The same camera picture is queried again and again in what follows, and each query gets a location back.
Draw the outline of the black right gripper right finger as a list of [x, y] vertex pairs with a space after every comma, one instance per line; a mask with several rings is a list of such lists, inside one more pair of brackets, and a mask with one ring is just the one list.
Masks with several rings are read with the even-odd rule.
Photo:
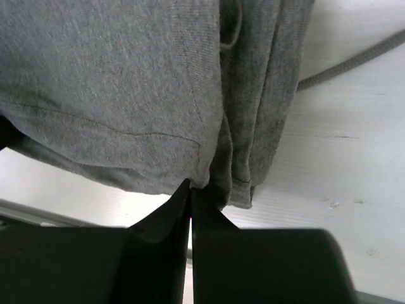
[[323, 229], [240, 229], [194, 190], [196, 303], [356, 303], [346, 263]]

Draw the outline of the grey drawstring shorts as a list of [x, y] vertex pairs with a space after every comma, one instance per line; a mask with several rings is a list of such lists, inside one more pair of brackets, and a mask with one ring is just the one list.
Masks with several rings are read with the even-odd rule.
[[250, 208], [304, 80], [312, 1], [2, 1], [1, 146], [125, 191]]

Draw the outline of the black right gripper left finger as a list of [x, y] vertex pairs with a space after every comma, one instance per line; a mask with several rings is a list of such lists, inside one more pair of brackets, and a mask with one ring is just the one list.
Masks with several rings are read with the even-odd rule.
[[181, 303], [190, 182], [128, 228], [1, 217], [2, 303]]

